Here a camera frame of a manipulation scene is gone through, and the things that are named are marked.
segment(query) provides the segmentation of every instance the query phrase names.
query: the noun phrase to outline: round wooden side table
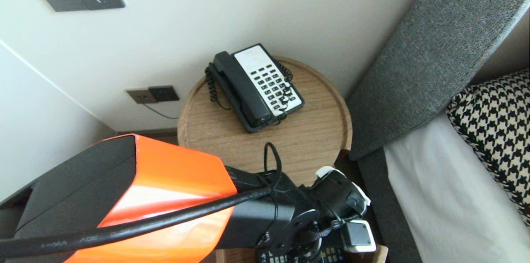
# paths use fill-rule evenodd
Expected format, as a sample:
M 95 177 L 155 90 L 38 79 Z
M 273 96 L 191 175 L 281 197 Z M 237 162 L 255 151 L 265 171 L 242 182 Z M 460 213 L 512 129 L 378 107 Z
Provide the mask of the round wooden side table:
M 315 69 L 284 57 L 275 57 L 293 72 L 293 84 L 305 99 L 300 110 L 280 125 L 248 133 L 233 110 L 210 102 L 205 78 L 189 93 L 178 120 L 178 144 L 219 156 L 227 166 L 246 172 L 263 170 L 263 146 L 272 142 L 283 171 L 296 185 L 311 185 L 315 172 L 331 165 L 352 145 L 352 121 L 337 89 Z M 219 101 L 230 106 L 217 84 Z M 270 154 L 269 169 L 276 164 Z

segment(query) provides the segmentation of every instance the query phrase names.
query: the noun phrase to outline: black and white pillow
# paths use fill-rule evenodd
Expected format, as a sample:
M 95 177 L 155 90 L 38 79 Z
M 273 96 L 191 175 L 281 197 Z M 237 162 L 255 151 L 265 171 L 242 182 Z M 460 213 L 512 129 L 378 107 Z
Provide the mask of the black and white pillow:
M 530 228 L 530 70 L 466 87 L 447 107 L 449 120 Z

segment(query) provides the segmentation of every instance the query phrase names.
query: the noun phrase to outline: black telephone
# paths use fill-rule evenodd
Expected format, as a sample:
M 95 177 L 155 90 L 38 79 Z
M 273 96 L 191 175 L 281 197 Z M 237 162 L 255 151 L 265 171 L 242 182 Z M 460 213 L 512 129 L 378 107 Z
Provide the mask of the black telephone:
M 205 70 L 210 100 L 219 103 L 215 81 L 219 82 L 245 129 L 254 133 L 267 125 L 278 125 L 304 106 L 293 86 L 293 74 L 273 59 L 260 44 L 232 55 L 220 52 Z

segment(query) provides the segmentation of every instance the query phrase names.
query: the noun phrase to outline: gray headboard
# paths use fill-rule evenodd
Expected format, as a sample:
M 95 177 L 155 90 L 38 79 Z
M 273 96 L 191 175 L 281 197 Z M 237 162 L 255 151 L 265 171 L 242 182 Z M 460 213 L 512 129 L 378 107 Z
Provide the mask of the gray headboard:
M 473 78 L 530 0 L 416 0 L 348 107 L 350 159 L 430 121 Z

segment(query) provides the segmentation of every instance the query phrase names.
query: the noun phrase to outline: baseboard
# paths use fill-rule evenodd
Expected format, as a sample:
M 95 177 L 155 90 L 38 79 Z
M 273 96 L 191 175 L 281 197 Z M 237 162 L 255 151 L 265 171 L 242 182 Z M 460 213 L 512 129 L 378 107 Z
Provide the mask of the baseboard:
M 146 136 L 146 137 L 149 137 L 149 138 L 176 137 L 176 135 L 177 135 L 176 127 L 159 128 L 159 129 L 118 131 L 117 135 L 125 135 L 126 133 L 137 133 L 140 136 Z

